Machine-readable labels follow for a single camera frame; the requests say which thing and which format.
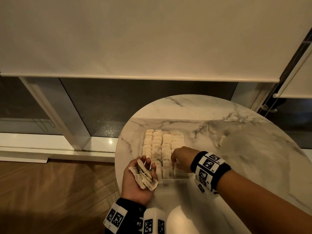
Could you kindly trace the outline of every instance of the glass pane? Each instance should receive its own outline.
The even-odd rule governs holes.
[[[145,105],[177,94],[205,94],[230,100],[236,82],[61,79],[91,136],[119,137],[123,126]]]
[[[267,118],[285,131],[302,149],[312,149],[312,99],[279,98]]]
[[[18,77],[0,77],[0,133],[61,135]]]

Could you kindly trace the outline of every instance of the hand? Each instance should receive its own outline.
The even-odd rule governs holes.
[[[124,170],[124,177],[122,179],[122,192],[121,197],[124,199],[132,200],[134,202],[137,202],[139,204],[142,204],[144,206],[148,205],[150,200],[153,197],[153,192],[151,192],[149,189],[141,189],[137,182],[135,181],[135,176],[133,173],[128,169],[128,167],[136,167],[138,166],[138,159],[141,159],[142,162],[145,162],[146,169],[149,169],[151,165],[151,159],[147,158],[146,156],[137,157],[135,160],[132,160],[129,165]],[[156,175],[156,165],[152,163],[152,169],[151,175],[154,179],[158,181],[158,177]]]
[[[171,161],[174,167],[174,163],[178,160],[177,168],[185,171],[186,173],[192,173],[191,164],[195,156],[200,151],[197,149],[191,149],[189,147],[183,146],[182,148],[175,149],[171,155]]]

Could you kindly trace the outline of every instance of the bundle of tea bags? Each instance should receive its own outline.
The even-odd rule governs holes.
[[[138,166],[129,167],[129,170],[135,176],[135,180],[141,189],[148,188],[150,191],[153,191],[157,187],[158,181],[152,177],[152,169],[146,169],[144,163],[140,159],[138,159]]]

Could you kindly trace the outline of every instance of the round table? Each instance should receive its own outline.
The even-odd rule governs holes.
[[[183,128],[190,145],[217,152],[209,138],[208,121],[223,120],[269,124],[272,136],[291,144],[287,201],[312,214],[312,165],[293,140],[256,112],[236,103],[205,95],[175,95],[154,101],[135,113],[124,126],[115,151],[115,171],[122,188],[123,171],[140,156],[145,130]],[[192,178],[186,184],[159,185],[148,207],[158,207],[167,215],[167,233],[250,233],[220,196],[202,196]]]

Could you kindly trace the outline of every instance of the wooden floor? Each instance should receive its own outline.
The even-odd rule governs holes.
[[[0,233],[104,233],[117,187],[112,163],[0,162]]]

